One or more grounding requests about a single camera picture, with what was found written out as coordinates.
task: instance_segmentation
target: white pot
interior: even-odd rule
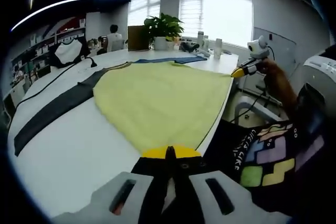
[[[154,49],[155,50],[167,50],[166,37],[155,37],[154,38]]]
[[[167,50],[168,51],[173,51],[175,46],[175,42],[173,41],[167,41]]]

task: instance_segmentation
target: colorful pattern print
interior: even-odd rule
[[[293,169],[297,171],[324,145],[322,136],[319,136],[307,150],[299,153],[296,157],[287,157],[288,159],[286,159],[285,133],[291,128],[293,128],[292,124],[285,126],[274,124],[257,134],[259,139],[251,143],[244,161],[244,163],[252,164],[242,166],[243,170],[240,176],[242,186],[257,187],[282,183],[286,172]],[[294,141],[298,137],[297,128],[293,128],[292,133]],[[273,173],[264,174],[263,166],[267,164],[272,165]]]

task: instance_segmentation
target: potted plant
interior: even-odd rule
[[[173,41],[180,36],[184,29],[178,18],[161,13],[161,17],[147,18],[144,21],[145,30],[149,36],[149,42],[154,43],[155,50],[167,50],[167,41]]]

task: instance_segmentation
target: bottle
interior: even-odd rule
[[[215,59],[220,59],[222,54],[222,39],[216,39],[214,57]]]
[[[203,48],[203,37],[204,37],[204,32],[199,31],[197,35],[197,44],[199,44],[200,48]]]
[[[208,35],[204,35],[203,50],[206,52],[209,51],[209,36]]]

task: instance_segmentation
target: green leaves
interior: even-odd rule
[[[145,19],[144,25],[149,35],[150,42],[154,40],[154,37],[177,37],[184,31],[179,25],[182,23],[178,18],[161,13],[161,17],[153,17]]]

